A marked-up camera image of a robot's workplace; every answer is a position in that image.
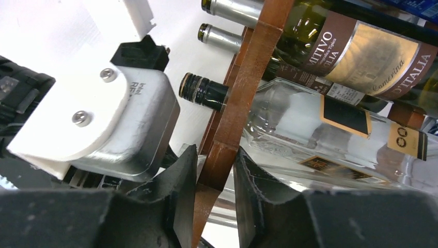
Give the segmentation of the clear bottle black cap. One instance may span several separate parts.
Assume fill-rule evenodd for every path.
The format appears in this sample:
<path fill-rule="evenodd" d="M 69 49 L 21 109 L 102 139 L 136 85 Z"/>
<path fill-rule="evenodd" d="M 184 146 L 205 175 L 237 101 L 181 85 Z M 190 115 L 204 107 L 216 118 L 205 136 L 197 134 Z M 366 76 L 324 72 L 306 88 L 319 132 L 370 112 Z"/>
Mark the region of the clear bottle black cap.
<path fill-rule="evenodd" d="M 437 192 L 437 136 L 280 78 L 257 90 L 242 136 L 326 175 Z"/>

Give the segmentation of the blue liquid square bottle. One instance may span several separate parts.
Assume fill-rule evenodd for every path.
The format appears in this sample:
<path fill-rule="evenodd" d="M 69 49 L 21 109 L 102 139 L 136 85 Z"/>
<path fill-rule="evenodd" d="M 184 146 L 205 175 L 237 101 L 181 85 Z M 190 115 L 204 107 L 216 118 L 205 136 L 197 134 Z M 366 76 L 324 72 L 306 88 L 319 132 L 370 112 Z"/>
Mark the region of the blue liquid square bottle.
<path fill-rule="evenodd" d="M 381 2 L 437 24 L 437 0 L 381 0 Z"/>

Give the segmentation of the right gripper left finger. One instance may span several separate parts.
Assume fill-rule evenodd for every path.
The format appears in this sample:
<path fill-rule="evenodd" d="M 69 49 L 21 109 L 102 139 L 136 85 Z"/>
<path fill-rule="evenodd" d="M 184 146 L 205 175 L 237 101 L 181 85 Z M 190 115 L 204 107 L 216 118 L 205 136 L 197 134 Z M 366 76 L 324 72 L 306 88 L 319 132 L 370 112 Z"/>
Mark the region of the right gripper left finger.
<path fill-rule="evenodd" d="M 122 194 L 1 192 L 1 247 L 191 247 L 197 149 Z"/>

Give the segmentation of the green wine bottle back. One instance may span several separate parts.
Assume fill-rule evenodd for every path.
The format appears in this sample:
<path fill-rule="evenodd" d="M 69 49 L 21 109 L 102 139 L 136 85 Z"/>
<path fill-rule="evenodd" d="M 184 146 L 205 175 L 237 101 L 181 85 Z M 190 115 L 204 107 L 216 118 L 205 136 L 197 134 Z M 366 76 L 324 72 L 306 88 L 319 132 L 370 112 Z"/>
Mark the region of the green wine bottle back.
<path fill-rule="evenodd" d="M 206 13 L 279 28 L 281 62 L 437 116 L 437 32 L 347 1 L 202 1 Z"/>

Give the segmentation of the dark wine bottle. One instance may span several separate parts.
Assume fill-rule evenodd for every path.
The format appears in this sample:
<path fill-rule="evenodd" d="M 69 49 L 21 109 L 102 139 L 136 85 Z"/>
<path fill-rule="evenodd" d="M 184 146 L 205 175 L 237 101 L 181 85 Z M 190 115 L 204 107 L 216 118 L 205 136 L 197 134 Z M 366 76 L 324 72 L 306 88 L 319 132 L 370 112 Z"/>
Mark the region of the dark wine bottle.
<path fill-rule="evenodd" d="M 237 54 L 243 44 L 243 37 L 226 30 L 217 28 L 211 24 L 203 23 L 197 32 L 197 39 L 204 44 L 224 49 Z M 361 107 L 374 113 L 378 113 L 387 106 L 387 102 L 375 97 L 368 96 L 357 90 L 328 81 L 322 77 L 304 72 L 272 56 L 263 73 L 262 81 L 268 82 L 275 78 L 297 83 L 310 88 L 324 96 Z"/>

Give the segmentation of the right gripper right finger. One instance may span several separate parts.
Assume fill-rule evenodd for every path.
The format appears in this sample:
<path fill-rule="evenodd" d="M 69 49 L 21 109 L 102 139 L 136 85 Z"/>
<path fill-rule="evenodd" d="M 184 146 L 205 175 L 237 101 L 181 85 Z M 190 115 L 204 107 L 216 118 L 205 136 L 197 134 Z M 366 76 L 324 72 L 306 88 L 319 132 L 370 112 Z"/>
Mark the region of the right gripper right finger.
<path fill-rule="evenodd" d="M 437 247 L 437 201 L 410 190 L 296 191 L 240 148 L 240 247 Z"/>

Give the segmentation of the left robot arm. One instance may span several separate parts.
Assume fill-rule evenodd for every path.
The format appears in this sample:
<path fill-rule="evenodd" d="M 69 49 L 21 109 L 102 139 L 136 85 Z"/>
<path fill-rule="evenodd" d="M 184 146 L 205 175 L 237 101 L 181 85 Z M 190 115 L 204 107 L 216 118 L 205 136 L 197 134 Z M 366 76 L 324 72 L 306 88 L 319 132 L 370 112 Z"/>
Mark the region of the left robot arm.
<path fill-rule="evenodd" d="M 1 58 L 1 187 L 114 188 L 128 191 L 168 168 L 177 156 L 169 146 L 179 104 L 168 82 L 130 86 L 130 102 L 110 141 L 93 154 L 73 162 L 63 179 L 7 151 L 7 145 L 54 85 L 55 79 Z"/>

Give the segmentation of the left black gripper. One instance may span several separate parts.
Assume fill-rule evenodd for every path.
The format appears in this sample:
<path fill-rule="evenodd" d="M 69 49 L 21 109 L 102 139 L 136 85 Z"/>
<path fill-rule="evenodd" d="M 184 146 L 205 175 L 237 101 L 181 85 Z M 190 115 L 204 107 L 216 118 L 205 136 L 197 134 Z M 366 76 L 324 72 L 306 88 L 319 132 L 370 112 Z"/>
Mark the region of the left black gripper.
<path fill-rule="evenodd" d="M 142 182 L 133 182 L 123 180 L 117 177 L 105 176 L 88 172 L 85 170 L 77 169 L 74 166 L 70 166 L 67 174 L 62 180 L 51 177 L 51 186 L 53 188 L 65 188 L 65 189 L 109 189 L 117 190 L 121 192 L 127 192 L 131 189 L 140 186 Z"/>

